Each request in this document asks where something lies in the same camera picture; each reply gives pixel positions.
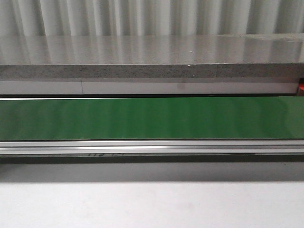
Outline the green conveyor belt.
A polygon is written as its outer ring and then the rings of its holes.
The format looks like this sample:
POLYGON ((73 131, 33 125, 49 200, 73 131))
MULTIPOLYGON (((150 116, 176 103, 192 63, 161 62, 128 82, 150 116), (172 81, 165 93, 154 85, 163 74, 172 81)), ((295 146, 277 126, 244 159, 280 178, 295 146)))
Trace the green conveyor belt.
POLYGON ((303 160, 299 96, 0 101, 3 164, 303 160))

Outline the grey speckled stone counter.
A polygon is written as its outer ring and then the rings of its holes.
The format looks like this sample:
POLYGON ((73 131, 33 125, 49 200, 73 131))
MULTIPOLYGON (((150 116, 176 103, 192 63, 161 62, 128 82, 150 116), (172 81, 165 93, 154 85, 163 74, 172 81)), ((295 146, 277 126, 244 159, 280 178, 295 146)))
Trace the grey speckled stone counter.
POLYGON ((3 96, 297 95, 301 34, 4 36, 3 96))

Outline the red plastic tray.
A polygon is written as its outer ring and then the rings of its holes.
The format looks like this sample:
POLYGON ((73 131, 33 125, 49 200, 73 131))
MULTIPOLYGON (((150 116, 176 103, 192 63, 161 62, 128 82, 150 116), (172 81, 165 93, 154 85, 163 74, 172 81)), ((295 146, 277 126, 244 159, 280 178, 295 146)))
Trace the red plastic tray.
POLYGON ((301 78, 298 86, 298 96, 304 96, 304 78, 301 78))

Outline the white corrugated curtain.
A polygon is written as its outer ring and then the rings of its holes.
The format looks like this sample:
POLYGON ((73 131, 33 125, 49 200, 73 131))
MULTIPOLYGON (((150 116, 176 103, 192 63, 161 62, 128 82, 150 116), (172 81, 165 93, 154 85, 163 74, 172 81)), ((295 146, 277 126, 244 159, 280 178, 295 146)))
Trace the white corrugated curtain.
POLYGON ((3 0, 2 36, 303 33, 301 0, 3 0))

